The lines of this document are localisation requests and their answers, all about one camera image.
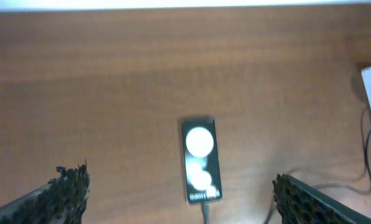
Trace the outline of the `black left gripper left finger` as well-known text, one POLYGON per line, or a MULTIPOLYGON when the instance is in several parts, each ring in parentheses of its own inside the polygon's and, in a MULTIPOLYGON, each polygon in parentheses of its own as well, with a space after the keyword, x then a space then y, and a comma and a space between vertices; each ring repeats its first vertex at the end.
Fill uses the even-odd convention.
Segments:
POLYGON ((88 203, 88 166, 57 166, 56 171, 59 177, 1 206, 0 224, 81 223, 88 203))

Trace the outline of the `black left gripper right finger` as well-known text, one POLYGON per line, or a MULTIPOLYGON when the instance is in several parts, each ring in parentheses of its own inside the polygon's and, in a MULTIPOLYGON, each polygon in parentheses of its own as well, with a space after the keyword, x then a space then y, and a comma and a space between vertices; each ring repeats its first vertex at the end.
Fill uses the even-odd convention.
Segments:
POLYGON ((273 201, 282 223, 371 224, 371 218, 288 174, 273 181, 273 201))

